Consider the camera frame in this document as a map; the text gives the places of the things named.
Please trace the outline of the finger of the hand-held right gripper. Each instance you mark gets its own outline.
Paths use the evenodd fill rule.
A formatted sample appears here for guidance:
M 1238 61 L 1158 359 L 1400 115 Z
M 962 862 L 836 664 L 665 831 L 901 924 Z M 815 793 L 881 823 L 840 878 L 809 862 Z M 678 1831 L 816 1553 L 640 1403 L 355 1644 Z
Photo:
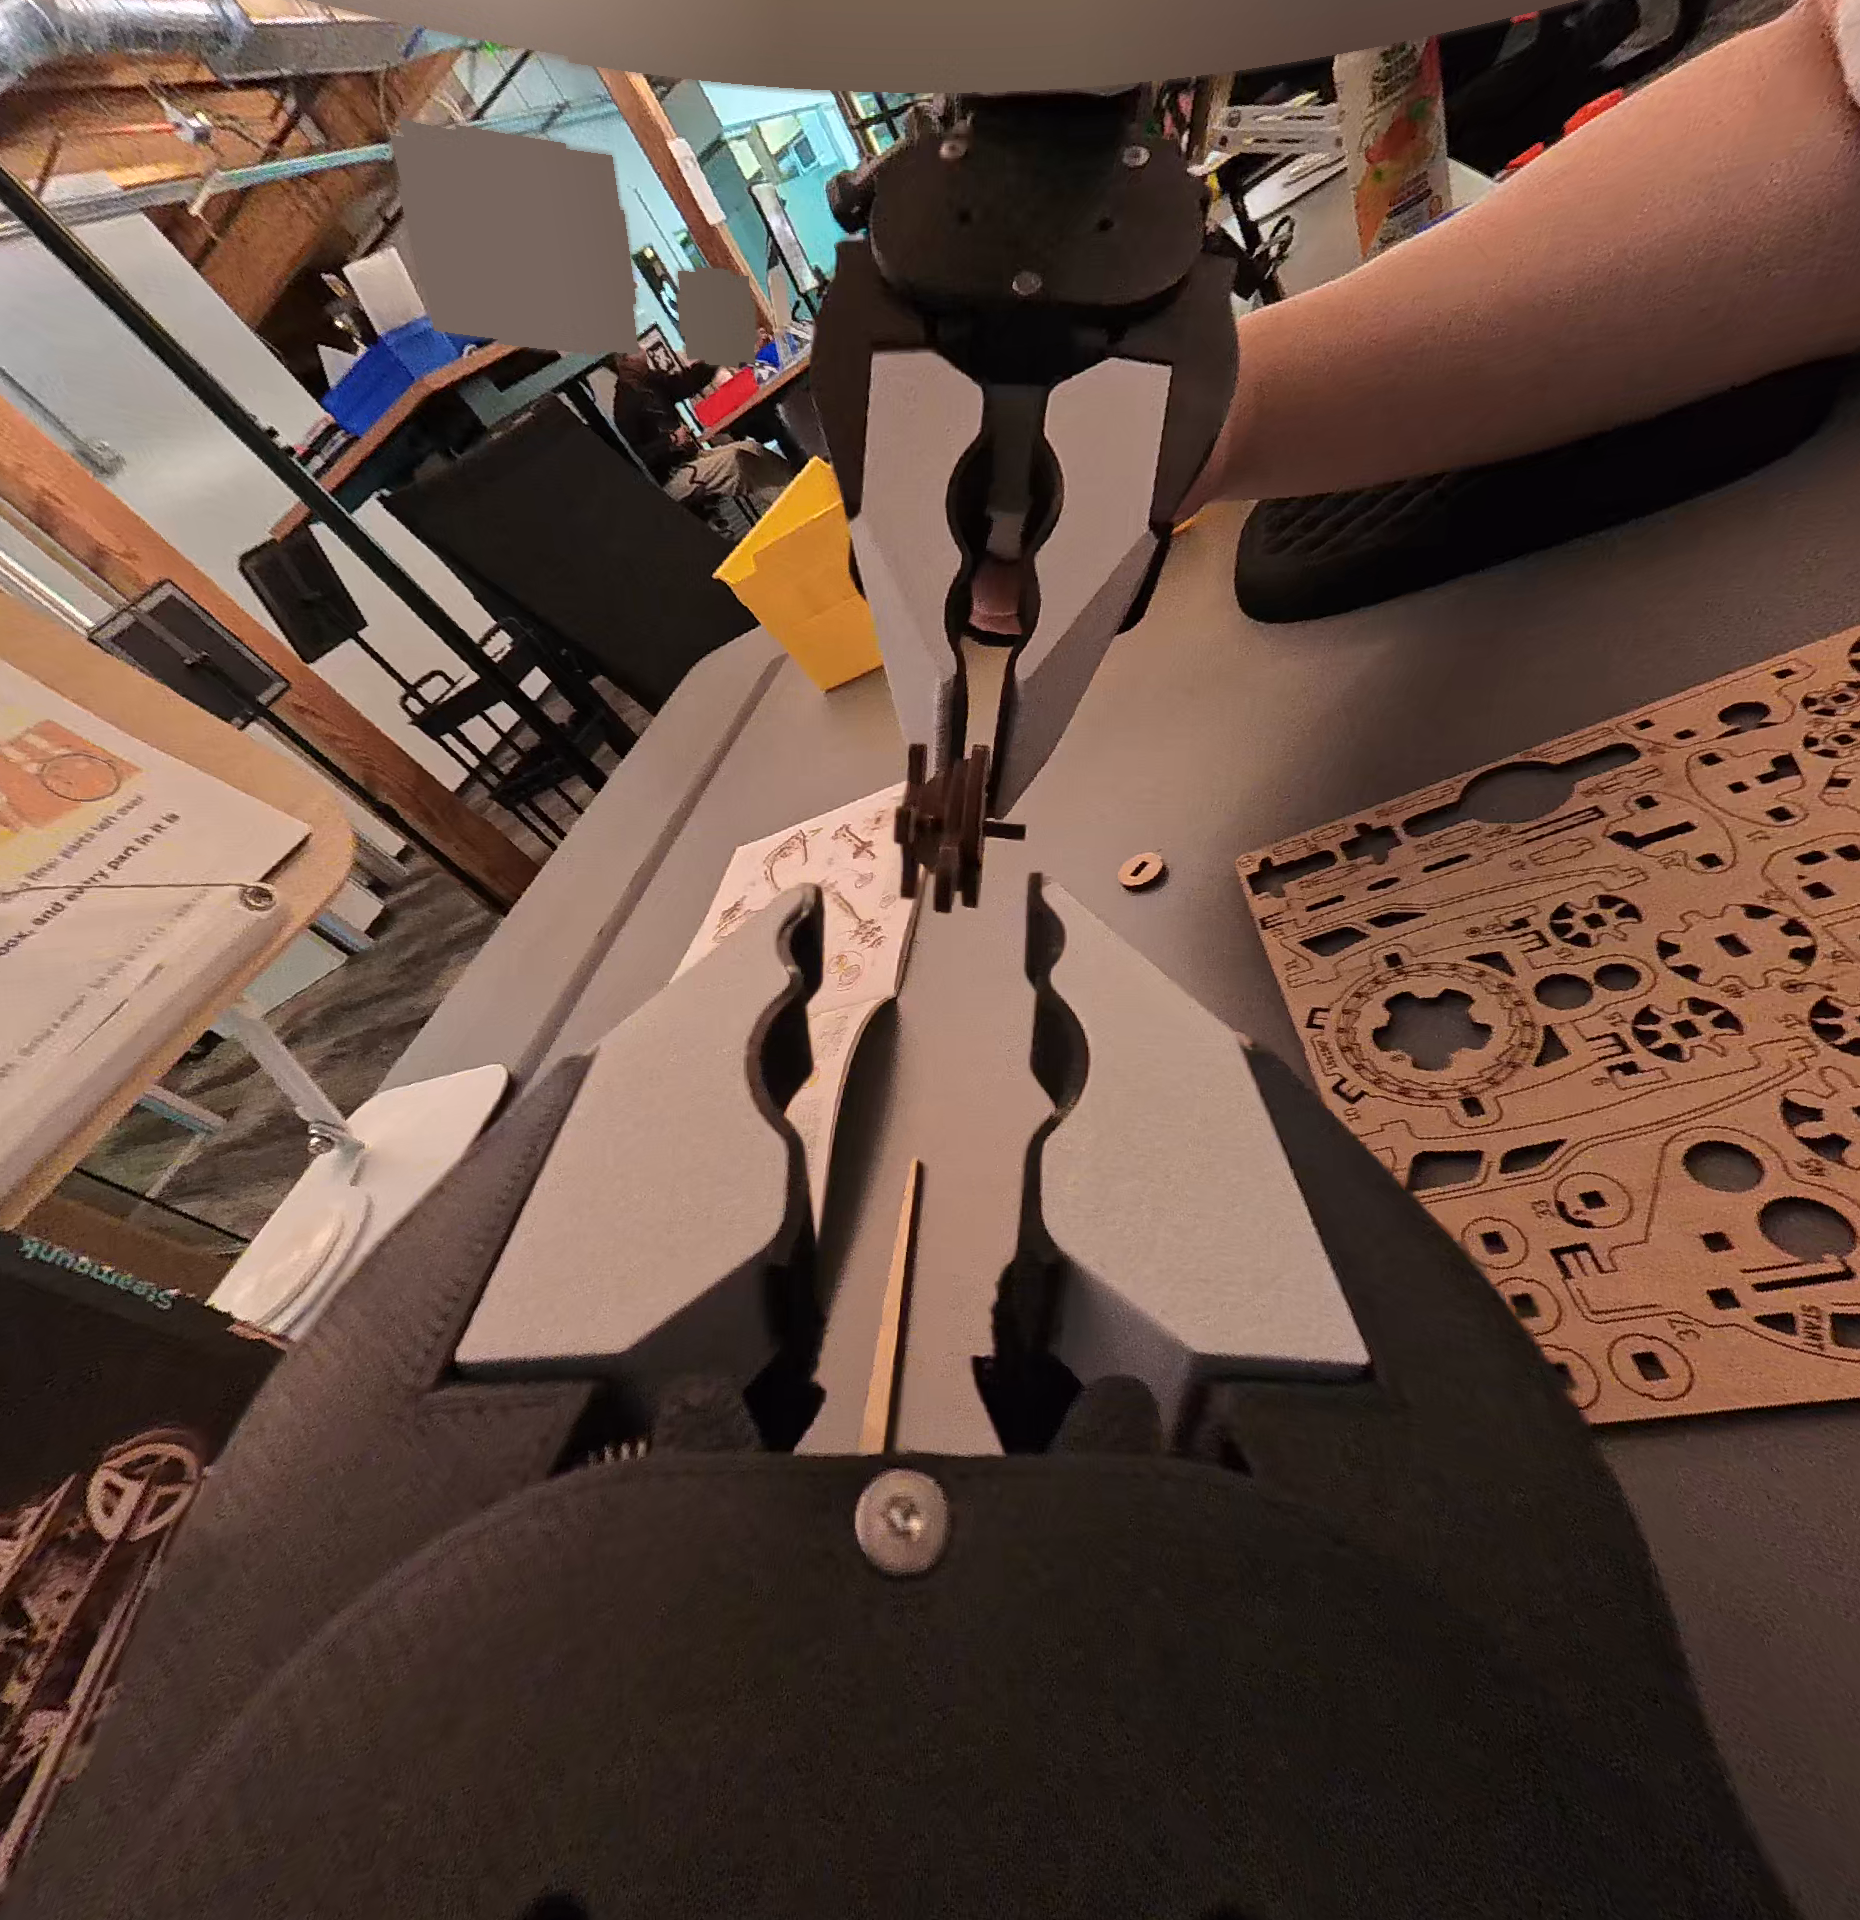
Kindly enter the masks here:
M 1166 393 L 1166 367 L 1113 356 L 1045 402 L 1059 508 L 1031 561 L 1035 629 L 998 701 L 996 800 L 1019 800 L 1048 763 L 1149 573 Z
M 981 420 L 981 392 L 938 355 L 871 356 L 852 550 L 901 742 L 923 746 L 932 772 L 945 772 L 965 742 L 962 658 L 948 626 L 965 551 L 948 503 Z

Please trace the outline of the wooden model assembly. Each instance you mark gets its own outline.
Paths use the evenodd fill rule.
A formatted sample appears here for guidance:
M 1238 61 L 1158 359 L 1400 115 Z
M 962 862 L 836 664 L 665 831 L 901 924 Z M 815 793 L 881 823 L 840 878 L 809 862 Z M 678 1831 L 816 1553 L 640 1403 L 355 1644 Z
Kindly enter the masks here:
M 990 746 L 971 746 L 942 773 L 932 773 L 924 746 L 909 746 L 893 807 L 905 899 L 927 903 L 938 915 L 978 905 L 990 841 L 1025 841 L 1022 823 L 990 813 L 990 784 Z

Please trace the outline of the person's right forearm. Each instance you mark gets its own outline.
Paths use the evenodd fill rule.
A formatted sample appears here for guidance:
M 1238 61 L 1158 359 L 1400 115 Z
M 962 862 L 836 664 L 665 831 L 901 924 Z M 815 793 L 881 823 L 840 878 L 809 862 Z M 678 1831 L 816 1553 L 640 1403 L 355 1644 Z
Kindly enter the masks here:
M 1795 5 L 1238 323 L 1181 515 L 1500 465 L 1860 355 L 1860 5 Z

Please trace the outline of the laser-cut wooden parts sheet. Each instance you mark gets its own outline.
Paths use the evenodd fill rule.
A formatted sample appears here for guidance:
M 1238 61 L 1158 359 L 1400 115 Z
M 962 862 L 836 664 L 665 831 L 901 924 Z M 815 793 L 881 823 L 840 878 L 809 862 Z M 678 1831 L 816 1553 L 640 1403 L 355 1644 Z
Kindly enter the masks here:
M 1318 1098 L 1592 1427 L 1860 1403 L 1860 626 L 1238 880 Z

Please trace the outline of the yellow plastic bin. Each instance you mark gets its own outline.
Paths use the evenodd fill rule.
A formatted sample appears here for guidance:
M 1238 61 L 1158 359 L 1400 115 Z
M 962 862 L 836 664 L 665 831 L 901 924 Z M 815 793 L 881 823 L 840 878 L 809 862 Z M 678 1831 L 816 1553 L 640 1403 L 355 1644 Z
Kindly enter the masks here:
M 826 461 L 808 461 L 712 579 L 830 693 L 881 668 L 873 624 L 848 561 L 836 473 Z

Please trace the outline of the thin wooden stick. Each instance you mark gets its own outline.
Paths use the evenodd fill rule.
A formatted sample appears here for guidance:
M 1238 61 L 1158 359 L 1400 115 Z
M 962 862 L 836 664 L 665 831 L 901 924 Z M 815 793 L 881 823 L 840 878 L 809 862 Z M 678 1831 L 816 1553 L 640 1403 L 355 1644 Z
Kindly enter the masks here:
M 899 1427 L 899 1394 L 901 1394 L 901 1353 L 909 1332 L 910 1305 L 910 1267 L 918 1249 L 918 1211 L 923 1211 L 923 1178 L 924 1168 L 915 1157 L 905 1174 L 893 1249 L 883 1275 L 881 1312 L 871 1341 L 871 1376 L 865 1397 L 865 1417 L 859 1427 L 859 1454 L 879 1458 L 893 1442 Z

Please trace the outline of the black wrist rest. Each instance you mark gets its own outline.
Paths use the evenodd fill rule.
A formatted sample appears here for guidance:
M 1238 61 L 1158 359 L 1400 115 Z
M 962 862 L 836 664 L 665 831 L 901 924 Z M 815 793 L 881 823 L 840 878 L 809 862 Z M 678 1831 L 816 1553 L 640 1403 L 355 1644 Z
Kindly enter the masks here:
M 1846 370 L 1766 375 L 1515 461 L 1266 499 L 1234 551 L 1238 609 L 1266 626 L 1362 612 L 1721 491 L 1805 443 Z

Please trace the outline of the black panel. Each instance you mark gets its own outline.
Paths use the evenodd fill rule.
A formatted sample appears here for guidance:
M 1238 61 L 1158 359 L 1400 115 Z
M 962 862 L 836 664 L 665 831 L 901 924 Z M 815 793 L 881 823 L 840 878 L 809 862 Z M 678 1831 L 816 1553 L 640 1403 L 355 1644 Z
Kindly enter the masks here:
M 390 487 L 384 508 L 493 616 L 528 624 L 648 714 L 754 629 L 717 579 L 725 542 L 562 397 Z

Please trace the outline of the blue plastic bin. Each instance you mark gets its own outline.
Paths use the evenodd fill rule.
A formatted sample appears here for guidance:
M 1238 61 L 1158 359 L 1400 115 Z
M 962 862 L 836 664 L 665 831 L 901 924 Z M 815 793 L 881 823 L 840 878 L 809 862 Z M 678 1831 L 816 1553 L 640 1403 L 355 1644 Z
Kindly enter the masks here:
M 365 439 L 425 378 L 453 367 L 471 339 L 438 330 L 427 317 L 380 333 L 322 397 L 326 417 Z

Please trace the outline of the black hanging box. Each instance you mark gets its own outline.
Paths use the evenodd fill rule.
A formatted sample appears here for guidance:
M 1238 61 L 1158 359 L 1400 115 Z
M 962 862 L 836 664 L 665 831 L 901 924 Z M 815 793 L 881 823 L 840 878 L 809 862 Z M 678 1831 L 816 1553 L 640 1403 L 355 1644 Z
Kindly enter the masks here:
M 365 636 L 365 616 L 322 551 L 314 523 L 241 551 L 239 573 L 297 658 L 315 665 Z

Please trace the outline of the rounded wooden display board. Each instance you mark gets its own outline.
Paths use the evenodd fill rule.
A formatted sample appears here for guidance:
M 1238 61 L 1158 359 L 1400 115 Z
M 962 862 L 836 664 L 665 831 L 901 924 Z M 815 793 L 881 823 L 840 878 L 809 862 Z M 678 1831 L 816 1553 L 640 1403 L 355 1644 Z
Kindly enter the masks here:
M 282 922 L 250 959 L 210 977 L 198 991 L 176 1010 L 173 1024 L 150 1031 L 150 1047 L 127 1073 L 100 1094 L 90 1116 L 58 1140 L 30 1168 L 27 1182 L 0 1202 L 0 1224 L 9 1224 L 58 1186 L 77 1159 L 143 1098 L 178 1059 L 186 1043 L 211 1031 L 252 981 L 291 948 L 319 911 L 339 894 L 353 865 L 353 831 L 326 787 L 285 756 L 270 755 L 245 734 L 230 730 L 182 698 L 143 679 L 138 668 L 95 651 L 48 612 L 9 600 L 0 590 L 0 658 L 54 688 L 64 701 L 111 721 L 241 793 L 291 813 L 310 827 L 304 847 L 275 868 L 275 907 Z

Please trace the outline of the black framed plate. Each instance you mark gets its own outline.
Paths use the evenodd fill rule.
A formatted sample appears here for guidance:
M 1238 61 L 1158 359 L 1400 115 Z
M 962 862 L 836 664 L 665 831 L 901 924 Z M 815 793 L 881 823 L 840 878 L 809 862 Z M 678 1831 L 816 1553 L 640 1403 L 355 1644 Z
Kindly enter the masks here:
M 95 624 L 86 642 L 235 730 L 290 691 L 270 658 L 165 579 Z

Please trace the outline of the black metal pole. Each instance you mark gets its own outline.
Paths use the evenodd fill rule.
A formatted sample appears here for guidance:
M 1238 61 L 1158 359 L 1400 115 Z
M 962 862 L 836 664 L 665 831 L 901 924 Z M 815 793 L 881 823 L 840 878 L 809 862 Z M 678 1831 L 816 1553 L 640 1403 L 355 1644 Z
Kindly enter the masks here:
M 84 294 L 90 294 L 124 330 L 143 346 L 156 364 L 173 375 L 201 404 L 230 439 L 235 439 L 252 461 L 258 461 L 280 487 L 336 531 L 347 551 L 390 590 L 390 597 L 429 629 L 446 653 L 453 653 L 492 698 L 492 708 L 509 704 L 525 725 L 543 728 L 546 714 L 518 688 L 512 688 L 483 647 L 471 640 L 446 609 L 407 573 L 388 550 L 359 527 L 353 513 L 339 508 L 319 482 L 291 457 L 291 450 L 261 423 L 239 393 L 233 393 L 211 367 L 205 367 L 176 333 L 106 271 L 80 235 L 64 226 L 60 211 L 41 201 L 30 185 L 7 173 L 0 163 L 0 208 L 64 266 Z

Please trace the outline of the wooden-top desk with teal frame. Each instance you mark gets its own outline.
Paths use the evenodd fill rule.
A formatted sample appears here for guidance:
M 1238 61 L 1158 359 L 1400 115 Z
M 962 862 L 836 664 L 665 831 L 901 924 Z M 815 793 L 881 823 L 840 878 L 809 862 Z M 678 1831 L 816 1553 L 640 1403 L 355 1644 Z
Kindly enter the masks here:
M 608 355 L 552 355 L 489 345 L 425 375 L 384 417 L 331 461 L 319 487 L 347 513 L 405 487 L 429 457 L 456 457 L 546 397 L 581 393 Z

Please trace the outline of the silver ventilation duct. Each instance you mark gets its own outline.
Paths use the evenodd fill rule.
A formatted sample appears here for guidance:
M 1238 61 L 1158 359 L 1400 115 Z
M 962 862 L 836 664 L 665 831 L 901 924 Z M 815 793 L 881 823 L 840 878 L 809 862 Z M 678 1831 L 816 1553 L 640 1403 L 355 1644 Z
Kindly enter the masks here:
M 0 5 L 0 98 L 60 61 L 239 51 L 241 5 Z

